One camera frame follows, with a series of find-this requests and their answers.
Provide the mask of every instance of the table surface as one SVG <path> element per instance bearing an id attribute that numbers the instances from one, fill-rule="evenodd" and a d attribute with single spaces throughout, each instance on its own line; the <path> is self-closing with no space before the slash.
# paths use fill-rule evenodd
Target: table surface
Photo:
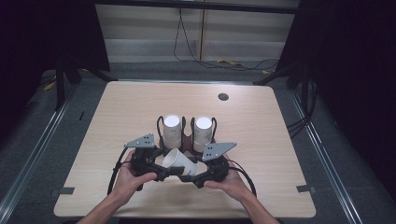
<path id="1" fill-rule="evenodd" d="M 220 93 L 228 94 L 229 99 L 221 101 Z M 188 124 L 193 117 L 216 118 L 216 141 L 237 143 L 227 154 L 247 171 L 258 199 L 273 216 L 315 215 L 309 192 L 299 193 L 296 188 L 306 183 L 271 88 L 161 82 L 107 84 L 64 184 L 75 190 L 71 195 L 60 195 L 55 215 L 88 214 L 106 197 L 123 145 L 154 133 L 158 146 L 156 122 L 168 114 L 184 116 Z M 190 125 L 185 134 L 191 134 Z M 204 171 L 200 163 L 198 173 Z M 115 217 L 239 218 L 247 214 L 239 202 L 221 190 L 198 189 L 170 176 L 163 182 L 145 184 Z"/>

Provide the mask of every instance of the human hand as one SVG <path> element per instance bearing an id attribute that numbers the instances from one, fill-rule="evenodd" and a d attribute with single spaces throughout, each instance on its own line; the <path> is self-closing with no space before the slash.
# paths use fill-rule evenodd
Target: human hand
<path id="1" fill-rule="evenodd" d="M 134 150 L 130 151 L 125 161 L 130 161 L 134 155 Z M 148 173 L 141 176 L 135 176 L 136 173 L 131 170 L 131 163 L 126 162 L 120 167 L 119 176 L 111 194 L 117 198 L 120 205 L 125 205 L 136 192 L 137 188 L 157 178 L 155 173 Z"/>
<path id="2" fill-rule="evenodd" d="M 230 159 L 226 154 L 224 154 L 224 157 L 227 160 Z M 231 161 L 228 161 L 228 164 L 231 167 L 235 167 Z M 229 170 L 227 177 L 223 181 L 208 180 L 204 183 L 204 186 L 210 189 L 221 189 L 238 202 L 241 202 L 247 194 L 251 193 L 241 176 L 235 170 Z"/>

